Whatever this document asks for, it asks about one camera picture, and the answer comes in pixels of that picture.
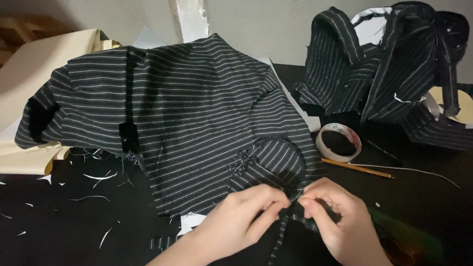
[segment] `tape roll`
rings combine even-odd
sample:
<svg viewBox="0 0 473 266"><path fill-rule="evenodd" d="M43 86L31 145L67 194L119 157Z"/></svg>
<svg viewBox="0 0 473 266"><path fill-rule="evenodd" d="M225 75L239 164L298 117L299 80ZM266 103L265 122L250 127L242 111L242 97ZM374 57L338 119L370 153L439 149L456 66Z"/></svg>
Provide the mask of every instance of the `tape roll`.
<svg viewBox="0 0 473 266"><path fill-rule="evenodd" d="M344 135L351 143L355 145L355 154L350 156L342 156L331 151L329 148L327 148L324 141L322 140L322 133L324 131L335 131ZM361 140L359 139L358 135L351 128L338 123L325 125L317 135L317 138L315 139L315 145L319 149L320 153L327 159L339 162L349 162L361 152Z"/></svg>

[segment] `pencil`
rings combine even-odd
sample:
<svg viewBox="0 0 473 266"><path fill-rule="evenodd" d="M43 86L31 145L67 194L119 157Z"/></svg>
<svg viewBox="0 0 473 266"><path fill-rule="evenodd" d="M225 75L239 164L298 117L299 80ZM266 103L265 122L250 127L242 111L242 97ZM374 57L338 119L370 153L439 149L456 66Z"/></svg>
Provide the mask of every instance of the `pencil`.
<svg viewBox="0 0 473 266"><path fill-rule="evenodd" d="M355 165L351 165L351 164L348 164L348 163L345 163L345 162L337 162L337 161L330 160L330 159L325 159L325 158L322 158L322 162L326 162L326 163L338 165L338 166L341 166L341 167L345 167L345 168L349 168L349 169L353 169L353 170L357 170L357 171L377 175L377 176L380 176L380 177L393 178L393 177L391 177L390 174L374 171L374 170L371 170L371 169L367 169L367 168L363 168L363 167L359 167L359 166L355 166Z"/></svg>

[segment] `black table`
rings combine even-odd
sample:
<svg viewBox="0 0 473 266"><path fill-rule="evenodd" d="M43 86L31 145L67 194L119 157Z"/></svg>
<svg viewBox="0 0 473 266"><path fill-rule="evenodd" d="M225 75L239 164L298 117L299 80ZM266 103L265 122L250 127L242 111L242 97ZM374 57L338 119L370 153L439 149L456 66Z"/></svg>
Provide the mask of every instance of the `black table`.
<svg viewBox="0 0 473 266"><path fill-rule="evenodd" d="M304 75L304 67L274 67L288 89ZM309 114L320 112L309 106L302 108ZM322 117L323 124L333 121L351 122L349 116ZM359 130L362 138L389 150L397 159L362 141L363 150L355 163L435 172L454 180L462 189L439 177L395 169L383 170L395 176L389 180L327 165L329 177L363 199L368 207L375 208L379 203L381 213L441 239L448 262L472 263L473 153L415 145L389 125L368 124ZM72 152L80 153L81 149ZM109 170L117 176L101 181L94 189L97 180L83 176L103 177ZM54 162L52 185L37 178L3 176L6 185L0 186L0 213L12 219L0 216L0 265L144 265L160 253L159 249L149 249L151 237L176 235L180 230L179 219L169 223L169 219L155 215L148 181L138 165L130 161L111 156L84 162L83 156L70 155ZM133 186L125 183L117 187L127 178ZM103 198L70 201L89 195L105 196L110 202ZM275 223L256 245L213 264L266 265L278 229ZM26 234L16 237L23 231ZM286 232L278 265L337 264L320 235L297 222L290 222Z"/></svg>

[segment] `wall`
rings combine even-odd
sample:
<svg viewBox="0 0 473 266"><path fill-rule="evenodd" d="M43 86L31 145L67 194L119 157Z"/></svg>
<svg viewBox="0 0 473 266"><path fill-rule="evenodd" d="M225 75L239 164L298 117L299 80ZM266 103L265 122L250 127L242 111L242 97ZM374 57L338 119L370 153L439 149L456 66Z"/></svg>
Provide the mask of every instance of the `wall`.
<svg viewBox="0 0 473 266"><path fill-rule="evenodd" d="M0 0L0 10L51 15L75 30L98 28L124 45L134 42L145 23L166 44L180 42L167 0Z"/></svg>
<svg viewBox="0 0 473 266"><path fill-rule="evenodd" d="M392 0L206 0L210 33L217 32L237 50L268 55L273 62L304 65L310 25L319 12L334 6L349 18ZM473 0L424 0L435 10L463 14L473 25ZM473 45L458 65L458 82L473 83Z"/></svg>

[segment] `hand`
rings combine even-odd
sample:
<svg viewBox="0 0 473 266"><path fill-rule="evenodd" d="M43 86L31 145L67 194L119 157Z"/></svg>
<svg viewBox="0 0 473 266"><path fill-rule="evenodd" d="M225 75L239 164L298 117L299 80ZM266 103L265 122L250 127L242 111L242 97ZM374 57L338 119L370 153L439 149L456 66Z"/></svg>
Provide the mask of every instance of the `hand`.
<svg viewBox="0 0 473 266"><path fill-rule="evenodd" d="M191 232L148 266L206 265L249 247L278 219L289 199L276 188L258 185L229 194ZM255 220L257 214L263 213Z"/></svg>
<svg viewBox="0 0 473 266"><path fill-rule="evenodd" d="M337 224L315 199L324 200L342 219ZM392 265L386 257L365 203L328 178L304 188L304 216L313 217L332 256L343 265Z"/></svg>
<svg viewBox="0 0 473 266"><path fill-rule="evenodd" d="M229 194L188 234L205 246L210 263L258 242L278 219L279 211L287 207L289 199L281 190L254 186ZM255 220L261 210L264 212Z"/></svg>

